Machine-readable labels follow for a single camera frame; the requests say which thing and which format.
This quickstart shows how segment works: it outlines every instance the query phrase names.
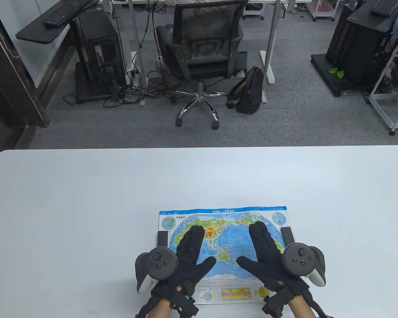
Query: keyboard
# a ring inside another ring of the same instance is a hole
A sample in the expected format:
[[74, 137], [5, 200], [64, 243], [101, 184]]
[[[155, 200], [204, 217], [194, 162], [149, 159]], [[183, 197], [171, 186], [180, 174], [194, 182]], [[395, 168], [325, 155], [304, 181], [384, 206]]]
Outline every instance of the keyboard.
[[47, 27], [61, 27], [80, 12], [90, 0], [61, 0], [60, 6], [45, 17], [42, 23]]
[[370, 11], [374, 15], [390, 17], [398, 6], [398, 0], [376, 0], [373, 9]]

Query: black backpack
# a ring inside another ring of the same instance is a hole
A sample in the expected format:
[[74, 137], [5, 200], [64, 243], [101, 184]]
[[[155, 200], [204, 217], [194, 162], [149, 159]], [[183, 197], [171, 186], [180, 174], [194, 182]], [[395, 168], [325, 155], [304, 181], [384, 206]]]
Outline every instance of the black backpack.
[[255, 113], [261, 105], [263, 80], [262, 70], [257, 66], [251, 68], [245, 78], [231, 89], [227, 97], [227, 108], [236, 107], [238, 113], [248, 115]]

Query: white desk leg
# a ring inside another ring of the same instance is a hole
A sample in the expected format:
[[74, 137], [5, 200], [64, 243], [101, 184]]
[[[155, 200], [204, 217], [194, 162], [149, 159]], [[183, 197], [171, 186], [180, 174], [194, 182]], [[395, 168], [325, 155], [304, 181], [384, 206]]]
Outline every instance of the white desk leg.
[[[274, 84], [274, 82], [275, 82], [273, 71], [271, 70], [271, 67], [270, 67], [270, 60], [273, 55], [274, 43], [276, 40], [275, 35], [276, 35], [277, 26], [278, 26], [278, 12], [280, 11], [280, 9], [281, 9], [280, 0], [276, 0], [276, 4], [275, 4], [274, 10], [273, 10], [273, 19], [271, 21], [270, 34], [268, 37], [267, 50], [266, 50], [266, 52], [269, 52], [269, 54], [264, 53], [264, 59], [263, 59], [264, 60], [264, 76], [267, 75], [267, 81], [270, 84]], [[265, 95], [265, 81], [262, 82], [262, 102], [267, 103], [267, 97]]]
[[[259, 57], [261, 58], [261, 63], [262, 63], [262, 66], [264, 67], [264, 65], [265, 65], [265, 51], [259, 51]], [[273, 70], [271, 68], [271, 64], [268, 65], [268, 70], [267, 70], [267, 76], [266, 77], [267, 77], [267, 82], [269, 84], [273, 85], [276, 82], [276, 79], [274, 78]]]
[[[279, 12], [281, 10], [281, 6], [277, 4], [275, 4], [274, 6], [274, 10], [273, 10], [273, 17], [272, 17], [272, 21], [271, 21], [271, 28], [270, 28], [270, 35], [268, 38], [268, 43], [267, 43], [267, 51], [270, 52], [269, 54], [269, 58], [268, 58], [268, 68], [267, 71], [264, 72], [266, 74], [267, 77], [267, 82], [269, 84], [274, 84], [275, 83], [275, 77], [274, 77], [274, 73], [273, 70], [271, 68], [271, 58], [273, 56], [273, 51], [274, 51], [274, 44], [275, 44], [275, 40], [276, 40], [276, 36], [277, 36], [277, 28], [278, 28], [278, 20], [279, 20]], [[262, 65], [265, 68], [265, 60], [266, 60], [266, 51], [259, 51], [259, 55], [261, 58], [261, 62]]]
[[136, 18], [134, 17], [134, 6], [133, 6], [133, 0], [128, 0], [128, 7], [130, 9], [130, 16], [131, 16], [131, 21], [133, 22], [133, 33], [134, 33], [134, 41], [136, 43], [136, 49], [137, 49], [137, 56], [139, 59], [139, 65], [140, 65], [140, 75], [142, 77], [142, 84], [143, 84], [143, 89], [147, 89], [147, 84], [146, 84], [146, 74], [145, 70], [143, 67], [143, 58], [142, 58], [142, 52], [140, 50], [140, 42], [139, 42], [139, 35], [137, 33], [137, 25], [136, 25]]

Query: black glove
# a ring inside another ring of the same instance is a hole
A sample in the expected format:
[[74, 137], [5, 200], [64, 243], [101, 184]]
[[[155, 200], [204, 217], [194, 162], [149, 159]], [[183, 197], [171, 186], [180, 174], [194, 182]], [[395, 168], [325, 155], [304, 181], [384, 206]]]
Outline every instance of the black glove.
[[258, 262], [240, 256], [237, 264], [251, 273], [268, 287], [268, 279], [277, 282], [282, 281], [295, 295], [303, 295], [309, 286], [301, 277], [293, 276], [283, 266], [282, 254], [278, 250], [273, 238], [268, 232], [267, 226], [257, 221], [249, 225], [249, 234], [256, 251]]
[[200, 226], [193, 226], [184, 234], [177, 246], [178, 266], [176, 272], [166, 280], [159, 281], [151, 294], [171, 300], [181, 286], [181, 292], [191, 297], [196, 284], [214, 267], [217, 260], [208, 257], [201, 264], [196, 265], [202, 247], [205, 230]]

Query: forearm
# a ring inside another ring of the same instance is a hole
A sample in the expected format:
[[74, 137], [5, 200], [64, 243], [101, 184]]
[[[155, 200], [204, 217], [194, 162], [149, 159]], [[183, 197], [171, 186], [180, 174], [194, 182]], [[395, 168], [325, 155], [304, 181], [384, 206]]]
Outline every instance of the forearm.
[[310, 306], [308, 306], [302, 296], [295, 296], [295, 298], [293, 298], [288, 305], [295, 318], [316, 318], [314, 312], [311, 310]]
[[170, 301], [161, 299], [158, 305], [149, 313], [148, 318], [168, 318], [171, 312]]

